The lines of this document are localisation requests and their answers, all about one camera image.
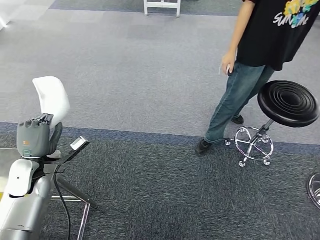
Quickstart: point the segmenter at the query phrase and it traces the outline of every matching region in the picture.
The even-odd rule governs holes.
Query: metal tripod leg
[[[65,202],[83,202],[85,203],[85,211],[83,213],[82,221],[81,222],[80,230],[78,231],[78,240],[82,240],[84,237],[85,229],[86,227],[87,220],[89,215],[89,210],[91,207],[97,209],[98,205],[82,193],[82,191],[75,188],[75,186],[71,185],[70,183],[64,180],[62,177],[57,178],[57,184],[61,189],[63,189],[72,196],[63,196]],[[51,201],[61,201],[60,196],[52,196]]]

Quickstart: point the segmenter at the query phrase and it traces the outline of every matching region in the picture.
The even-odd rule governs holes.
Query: person
[[[223,71],[229,75],[226,91],[195,148],[198,154],[223,141],[229,122],[243,124],[242,110],[275,71],[292,61],[320,13],[319,0],[243,1],[222,59]]]

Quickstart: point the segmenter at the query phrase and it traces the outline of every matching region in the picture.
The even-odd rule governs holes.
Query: black t-shirt
[[[294,59],[320,13],[320,0],[250,0],[255,7],[238,47],[237,60],[282,70]]]

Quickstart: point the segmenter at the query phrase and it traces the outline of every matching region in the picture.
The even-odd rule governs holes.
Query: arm
[[[250,18],[256,5],[255,0],[244,0],[245,2],[238,13],[238,20],[236,21],[235,28],[234,29],[233,35],[231,40],[231,44],[226,53],[222,60],[222,69],[225,74],[228,65],[230,65],[230,72],[233,71],[235,61],[235,52],[237,51],[238,45],[242,40],[244,32],[246,30]]]

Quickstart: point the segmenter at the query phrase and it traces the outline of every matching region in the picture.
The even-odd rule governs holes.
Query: black shoe
[[[198,144],[198,146],[196,146],[195,152],[197,152],[198,154],[205,154],[208,152],[211,146],[212,146],[212,144],[208,143],[205,141],[205,139],[202,139]]]
[[[234,122],[235,124],[238,124],[238,125],[242,125],[245,123],[245,119],[242,115],[237,118],[233,118],[232,121]]]

